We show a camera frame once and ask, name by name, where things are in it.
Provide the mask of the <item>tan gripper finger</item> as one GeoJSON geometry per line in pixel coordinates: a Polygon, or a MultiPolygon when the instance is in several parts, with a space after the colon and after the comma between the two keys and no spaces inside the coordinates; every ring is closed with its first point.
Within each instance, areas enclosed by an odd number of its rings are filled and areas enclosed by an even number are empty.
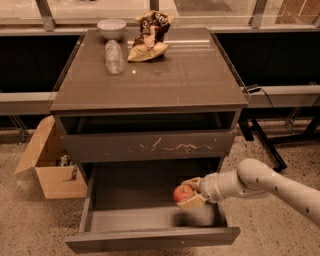
{"type": "Polygon", "coordinates": [[[200,190],[200,185],[202,182],[202,178],[201,177],[194,177],[188,180],[185,180],[182,182],[182,185],[188,185],[190,186],[193,190],[195,191],[199,191],[200,190]]]}
{"type": "Polygon", "coordinates": [[[203,207],[206,203],[207,199],[197,192],[192,192],[186,198],[182,199],[177,203],[177,206],[180,209],[194,209],[203,207]]]}

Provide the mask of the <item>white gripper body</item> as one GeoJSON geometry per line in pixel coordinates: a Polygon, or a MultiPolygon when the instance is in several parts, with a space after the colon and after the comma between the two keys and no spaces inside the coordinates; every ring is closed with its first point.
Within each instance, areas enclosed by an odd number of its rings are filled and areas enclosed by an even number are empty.
{"type": "Polygon", "coordinates": [[[217,173],[211,173],[202,178],[200,193],[208,203],[214,204],[221,200],[217,173]]]}

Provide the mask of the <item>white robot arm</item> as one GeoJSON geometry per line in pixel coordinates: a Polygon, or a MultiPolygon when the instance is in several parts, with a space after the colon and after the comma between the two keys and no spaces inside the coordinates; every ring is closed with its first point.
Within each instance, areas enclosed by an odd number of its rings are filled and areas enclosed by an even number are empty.
{"type": "Polygon", "coordinates": [[[254,198],[270,193],[320,225],[320,191],[284,177],[265,163],[248,158],[236,170],[212,173],[182,182],[192,192],[177,202],[181,209],[203,207],[231,197],[254,198]]]}

